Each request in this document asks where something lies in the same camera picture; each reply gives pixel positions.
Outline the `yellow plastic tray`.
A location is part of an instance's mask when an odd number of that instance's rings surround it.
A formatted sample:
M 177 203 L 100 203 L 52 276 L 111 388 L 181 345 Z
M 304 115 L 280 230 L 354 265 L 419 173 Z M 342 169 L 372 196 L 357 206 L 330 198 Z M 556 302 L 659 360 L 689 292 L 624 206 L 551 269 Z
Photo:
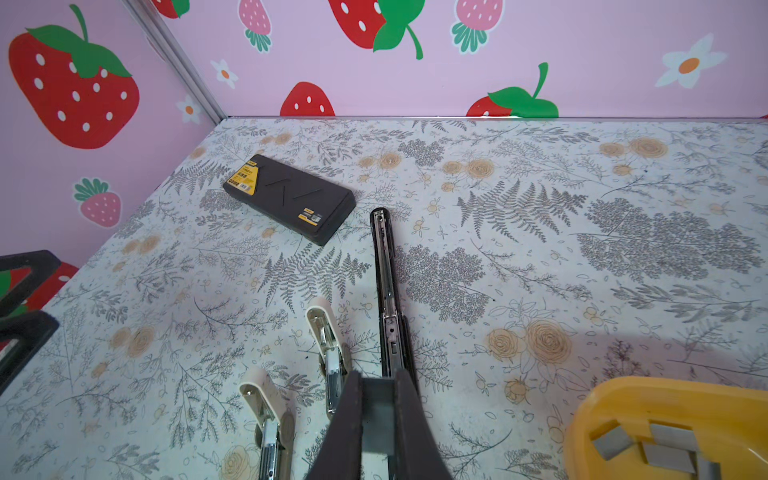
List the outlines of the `yellow plastic tray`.
M 622 377 L 593 389 L 567 428 L 571 479 L 764 479 L 767 394 Z

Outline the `staple strip far left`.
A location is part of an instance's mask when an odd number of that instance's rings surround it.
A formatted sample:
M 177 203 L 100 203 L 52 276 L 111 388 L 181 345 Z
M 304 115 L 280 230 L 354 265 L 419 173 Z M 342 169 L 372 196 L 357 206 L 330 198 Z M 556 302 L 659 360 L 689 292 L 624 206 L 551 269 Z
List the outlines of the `staple strip far left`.
M 610 461 L 635 445 L 635 440 L 620 424 L 603 429 L 591 438 L 597 453 L 604 461 Z

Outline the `black tool case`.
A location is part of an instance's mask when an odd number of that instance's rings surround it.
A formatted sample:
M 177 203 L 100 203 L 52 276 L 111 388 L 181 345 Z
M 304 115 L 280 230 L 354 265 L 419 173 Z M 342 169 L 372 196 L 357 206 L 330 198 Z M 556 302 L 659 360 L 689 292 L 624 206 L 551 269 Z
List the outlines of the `black tool case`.
M 356 207 L 352 190 L 257 154 L 223 184 L 235 200 L 323 246 Z

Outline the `staple strip right tilted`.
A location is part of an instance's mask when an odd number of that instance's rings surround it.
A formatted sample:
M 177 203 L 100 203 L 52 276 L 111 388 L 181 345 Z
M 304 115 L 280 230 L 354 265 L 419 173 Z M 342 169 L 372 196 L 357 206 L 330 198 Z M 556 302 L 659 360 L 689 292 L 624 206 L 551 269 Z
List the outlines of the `staple strip right tilted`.
M 696 479 L 697 480 L 721 480 L 721 464 L 709 460 L 703 453 L 697 452 Z

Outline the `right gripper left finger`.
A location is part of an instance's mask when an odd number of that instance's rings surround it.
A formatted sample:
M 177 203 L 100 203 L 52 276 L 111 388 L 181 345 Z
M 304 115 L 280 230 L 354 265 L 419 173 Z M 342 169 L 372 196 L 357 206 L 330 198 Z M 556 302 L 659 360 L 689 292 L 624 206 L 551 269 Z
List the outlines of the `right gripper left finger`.
M 307 480 L 358 480 L 361 473 L 362 377 L 351 372 Z

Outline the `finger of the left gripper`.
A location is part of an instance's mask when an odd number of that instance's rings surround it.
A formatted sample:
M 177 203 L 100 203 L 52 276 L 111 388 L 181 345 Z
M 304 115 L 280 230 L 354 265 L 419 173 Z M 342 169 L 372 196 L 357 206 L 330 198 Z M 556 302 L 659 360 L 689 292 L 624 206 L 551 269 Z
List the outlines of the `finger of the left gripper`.
M 61 261 L 48 250 L 1 257 L 1 392 L 4 392 L 59 327 L 42 310 L 26 302 Z

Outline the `black stapler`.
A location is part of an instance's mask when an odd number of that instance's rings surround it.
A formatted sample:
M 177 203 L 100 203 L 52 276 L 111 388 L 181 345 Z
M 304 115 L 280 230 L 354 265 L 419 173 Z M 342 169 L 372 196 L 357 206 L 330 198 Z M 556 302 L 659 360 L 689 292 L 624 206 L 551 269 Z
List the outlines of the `black stapler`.
M 390 212 L 384 207 L 370 214 L 379 311 L 382 376 L 406 370 L 415 387 L 418 377 L 407 317 L 403 314 L 395 269 L 395 242 Z

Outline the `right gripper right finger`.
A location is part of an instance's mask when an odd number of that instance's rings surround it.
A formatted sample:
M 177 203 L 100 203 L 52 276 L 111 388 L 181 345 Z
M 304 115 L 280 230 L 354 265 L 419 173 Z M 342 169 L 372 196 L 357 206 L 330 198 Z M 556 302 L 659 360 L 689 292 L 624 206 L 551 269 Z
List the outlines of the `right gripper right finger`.
M 412 378 L 405 370 L 398 370 L 394 376 L 394 414 L 395 479 L 451 480 Z

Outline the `staple strip upper right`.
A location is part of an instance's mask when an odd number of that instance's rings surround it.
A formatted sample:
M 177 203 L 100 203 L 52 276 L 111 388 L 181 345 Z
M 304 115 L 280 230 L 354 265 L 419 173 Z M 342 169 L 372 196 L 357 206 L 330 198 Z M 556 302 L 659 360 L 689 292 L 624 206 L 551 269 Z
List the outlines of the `staple strip upper right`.
M 657 422 L 651 422 L 649 427 L 657 445 L 689 452 L 699 451 L 695 432 L 691 428 Z

